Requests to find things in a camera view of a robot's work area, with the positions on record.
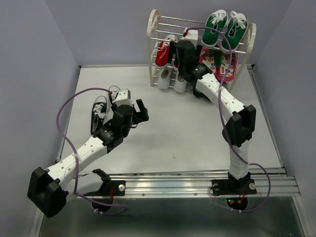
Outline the white sneaker with grey mesh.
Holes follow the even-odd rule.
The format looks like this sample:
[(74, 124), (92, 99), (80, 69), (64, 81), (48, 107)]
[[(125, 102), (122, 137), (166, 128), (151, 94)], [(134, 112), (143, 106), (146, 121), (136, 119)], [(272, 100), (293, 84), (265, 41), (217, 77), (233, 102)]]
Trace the white sneaker with grey mesh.
[(177, 74), (175, 78), (174, 91), (177, 93), (184, 93), (186, 90), (187, 82), (181, 74)]

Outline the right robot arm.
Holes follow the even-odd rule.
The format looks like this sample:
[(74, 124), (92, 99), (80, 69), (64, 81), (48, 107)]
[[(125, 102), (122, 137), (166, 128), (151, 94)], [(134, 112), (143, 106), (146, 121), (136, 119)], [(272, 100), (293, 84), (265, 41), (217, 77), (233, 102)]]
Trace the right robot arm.
[(256, 109), (237, 100), (212, 71), (199, 62), (201, 47), (182, 40), (170, 44), (168, 58), (175, 58), (179, 74), (195, 91), (206, 96), (220, 112), (223, 137), (229, 144), (230, 167), (227, 179), (212, 181), (215, 196), (257, 193), (248, 168), (248, 147), (255, 129)]

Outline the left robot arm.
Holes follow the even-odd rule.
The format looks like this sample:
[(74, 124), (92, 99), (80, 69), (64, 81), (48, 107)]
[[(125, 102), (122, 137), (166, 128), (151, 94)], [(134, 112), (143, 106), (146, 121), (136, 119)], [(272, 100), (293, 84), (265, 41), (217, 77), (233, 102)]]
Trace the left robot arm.
[(149, 120), (143, 101), (136, 100), (136, 105), (138, 111), (131, 102), (116, 102), (112, 119), (94, 131), (80, 148), (60, 162), (32, 172), (27, 197), (45, 217), (55, 216), (77, 197), (90, 201), (96, 212), (106, 214), (114, 206), (113, 197), (125, 194), (121, 187), (126, 182), (113, 181), (102, 169), (84, 176), (79, 173), (118, 147), (132, 128)]

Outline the red canvas sneaker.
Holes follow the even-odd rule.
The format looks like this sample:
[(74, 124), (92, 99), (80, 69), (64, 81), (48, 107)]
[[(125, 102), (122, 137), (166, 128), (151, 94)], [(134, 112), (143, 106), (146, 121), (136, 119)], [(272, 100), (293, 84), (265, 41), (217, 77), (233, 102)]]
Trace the red canvas sneaker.
[(175, 54), (175, 58), (174, 58), (174, 62), (173, 62), (173, 69), (175, 71), (178, 71), (178, 56), (177, 56), (177, 53), (176, 53), (176, 50), (174, 50), (174, 54)]
[(155, 51), (157, 52), (155, 66), (157, 68), (164, 68), (167, 66), (170, 42), (176, 40), (177, 37), (175, 35), (169, 34), (164, 38), (164, 41), (160, 42), (159, 46), (155, 47)]

